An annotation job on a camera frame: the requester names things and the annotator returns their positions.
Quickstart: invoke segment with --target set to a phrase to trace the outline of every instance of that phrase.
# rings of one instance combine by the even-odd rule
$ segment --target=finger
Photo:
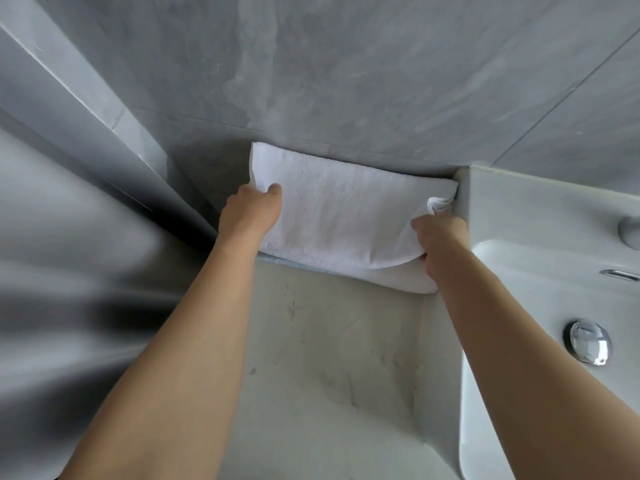
[[[267,193],[279,195],[282,193],[282,186],[280,184],[271,184],[267,189]]]

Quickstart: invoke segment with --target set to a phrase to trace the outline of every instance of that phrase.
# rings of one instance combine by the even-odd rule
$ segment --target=white sink
[[[479,168],[460,182],[456,211],[476,256],[560,346],[572,319],[603,326],[612,357],[585,367],[640,413],[640,283],[600,274],[640,274],[640,252],[616,232],[622,217],[640,215],[640,199]],[[513,478],[439,295],[423,307],[414,408],[427,443],[461,478]]]

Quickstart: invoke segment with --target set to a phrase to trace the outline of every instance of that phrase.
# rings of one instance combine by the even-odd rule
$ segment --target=marble tile
[[[249,150],[252,141],[263,141],[319,157],[352,163],[364,162],[376,168],[413,175],[450,177],[458,168],[211,121],[164,115],[144,109],[135,109],[134,113],[156,135],[172,161],[219,210],[239,185],[249,181]]]
[[[613,55],[496,166],[640,194],[640,36]]]
[[[129,106],[364,150],[364,164],[491,163],[640,26],[637,0],[66,3],[153,99]]]

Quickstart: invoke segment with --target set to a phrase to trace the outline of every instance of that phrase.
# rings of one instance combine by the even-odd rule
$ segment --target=folded towel
[[[282,186],[282,215],[260,250],[306,266],[405,291],[436,291],[417,259],[410,221],[444,210],[457,183],[254,143],[251,184]]]

